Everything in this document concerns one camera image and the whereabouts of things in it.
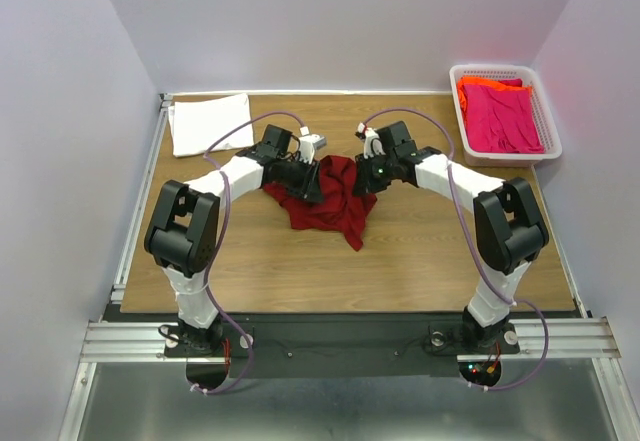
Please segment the dark red t shirt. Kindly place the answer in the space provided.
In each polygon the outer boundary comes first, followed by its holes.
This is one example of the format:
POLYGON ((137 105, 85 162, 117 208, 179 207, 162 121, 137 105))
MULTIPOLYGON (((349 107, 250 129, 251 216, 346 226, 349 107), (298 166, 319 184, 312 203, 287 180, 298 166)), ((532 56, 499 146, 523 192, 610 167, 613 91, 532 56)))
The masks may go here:
POLYGON ((353 159, 327 155, 321 159, 319 168, 319 185, 324 197, 321 203, 295 198, 278 183, 265 185, 263 191, 287 212, 292 229, 340 232, 349 246, 359 251, 363 247, 366 219, 377 197, 375 194, 355 196, 356 176, 353 159))

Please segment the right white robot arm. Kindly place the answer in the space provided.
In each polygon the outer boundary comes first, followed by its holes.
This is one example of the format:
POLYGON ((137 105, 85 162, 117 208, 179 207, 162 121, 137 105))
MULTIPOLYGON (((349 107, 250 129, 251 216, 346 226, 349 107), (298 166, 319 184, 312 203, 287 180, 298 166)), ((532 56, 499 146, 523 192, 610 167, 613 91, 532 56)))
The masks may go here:
POLYGON ((480 280, 463 310, 460 339, 472 351, 484 350, 505 328, 521 279, 549 242, 531 185, 520 177, 487 176, 435 148, 420 148, 402 121, 379 129, 360 124, 356 135, 364 148, 355 159, 355 195, 402 181, 451 200, 458 216, 472 215, 474 224, 462 230, 480 280))

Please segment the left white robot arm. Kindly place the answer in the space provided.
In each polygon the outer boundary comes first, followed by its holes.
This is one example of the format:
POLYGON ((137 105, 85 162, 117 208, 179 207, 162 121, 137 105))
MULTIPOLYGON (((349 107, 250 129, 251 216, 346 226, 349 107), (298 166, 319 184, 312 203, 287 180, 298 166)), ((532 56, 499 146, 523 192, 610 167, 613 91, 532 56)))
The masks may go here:
POLYGON ((324 200, 317 151, 326 138, 300 128, 298 148, 289 152, 293 134, 269 125, 260 142, 240 150, 209 174, 162 186, 144 238, 144 249, 174 291, 178 306, 175 328, 159 329, 169 349, 212 355, 223 346, 220 309, 211 300, 208 271, 221 250, 234 200, 276 183, 311 203, 324 200))

